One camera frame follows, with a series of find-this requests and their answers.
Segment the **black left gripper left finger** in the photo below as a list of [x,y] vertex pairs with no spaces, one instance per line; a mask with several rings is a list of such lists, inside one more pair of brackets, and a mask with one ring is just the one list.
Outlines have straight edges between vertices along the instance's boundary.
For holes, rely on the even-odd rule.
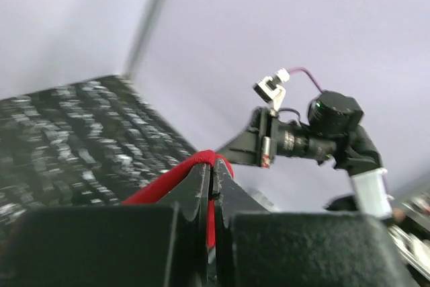
[[204,286],[211,167],[155,204],[39,208],[1,249],[2,286]]

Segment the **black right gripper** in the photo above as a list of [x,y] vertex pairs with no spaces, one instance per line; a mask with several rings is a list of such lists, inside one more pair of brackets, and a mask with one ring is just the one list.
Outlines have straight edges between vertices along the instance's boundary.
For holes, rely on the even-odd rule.
[[283,122],[268,108],[258,107],[249,126],[216,153],[231,164],[270,167],[277,156],[310,159],[310,138],[298,121]]

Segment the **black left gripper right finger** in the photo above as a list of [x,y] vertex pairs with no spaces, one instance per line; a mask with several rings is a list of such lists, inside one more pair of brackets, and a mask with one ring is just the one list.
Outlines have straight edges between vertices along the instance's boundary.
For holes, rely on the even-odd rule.
[[414,286],[386,227],[358,213],[244,211],[249,196],[214,165],[219,286]]

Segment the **red t shirt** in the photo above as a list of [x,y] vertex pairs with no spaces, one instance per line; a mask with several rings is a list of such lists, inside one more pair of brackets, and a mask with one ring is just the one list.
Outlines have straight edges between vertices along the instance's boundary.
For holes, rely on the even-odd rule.
[[215,161],[218,159],[226,163],[228,172],[234,177],[232,166],[224,156],[211,150],[199,151],[168,172],[160,175],[152,183],[132,194],[129,198],[125,199],[122,204],[148,204],[158,202],[181,183],[195,165],[201,163],[209,164],[213,167]]

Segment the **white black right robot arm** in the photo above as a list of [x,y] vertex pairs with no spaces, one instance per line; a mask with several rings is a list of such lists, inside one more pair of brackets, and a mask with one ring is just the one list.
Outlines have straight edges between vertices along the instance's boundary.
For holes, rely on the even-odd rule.
[[291,108],[258,107],[245,129],[218,149],[230,163],[268,168],[277,156],[311,159],[319,165],[334,159],[334,169],[347,172],[355,205],[386,220],[392,207],[386,192],[381,156],[360,122],[358,102],[335,91],[323,91],[308,105],[308,122],[283,122]]

